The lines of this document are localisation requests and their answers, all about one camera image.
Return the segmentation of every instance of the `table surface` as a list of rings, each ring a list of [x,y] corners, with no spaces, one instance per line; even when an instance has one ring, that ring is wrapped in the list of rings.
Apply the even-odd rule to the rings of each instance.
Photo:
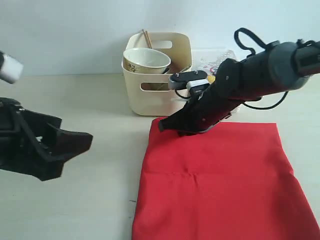
[[[289,93],[277,108],[244,106],[229,121],[276,122],[282,145],[320,223],[320,77]],[[3,240],[129,240],[141,165],[154,117],[134,114],[121,74],[24,77],[0,82],[2,97],[29,110],[61,117],[62,128],[93,134],[90,151],[46,182],[0,171]],[[266,96],[268,106],[281,94]]]

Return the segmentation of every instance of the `bowl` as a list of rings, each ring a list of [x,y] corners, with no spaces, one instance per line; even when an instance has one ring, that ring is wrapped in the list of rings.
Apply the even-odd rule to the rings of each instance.
[[[130,48],[123,52],[123,67],[136,74],[162,74],[171,59],[151,48]]]

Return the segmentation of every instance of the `chopsticks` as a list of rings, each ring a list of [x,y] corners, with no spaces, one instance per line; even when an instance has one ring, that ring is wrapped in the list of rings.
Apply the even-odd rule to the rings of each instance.
[[[147,44],[148,48],[152,49],[152,44],[151,44],[151,40],[150,40],[148,31],[145,31],[144,29],[142,29],[142,32],[143,32],[143,35],[145,37],[145,41],[146,41],[146,44]]]

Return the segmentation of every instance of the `red cloth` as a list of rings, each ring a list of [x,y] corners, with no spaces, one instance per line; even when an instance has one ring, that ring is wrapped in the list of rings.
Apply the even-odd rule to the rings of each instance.
[[[222,122],[178,137],[160,133],[158,122],[142,165],[133,240],[320,240],[275,123]]]

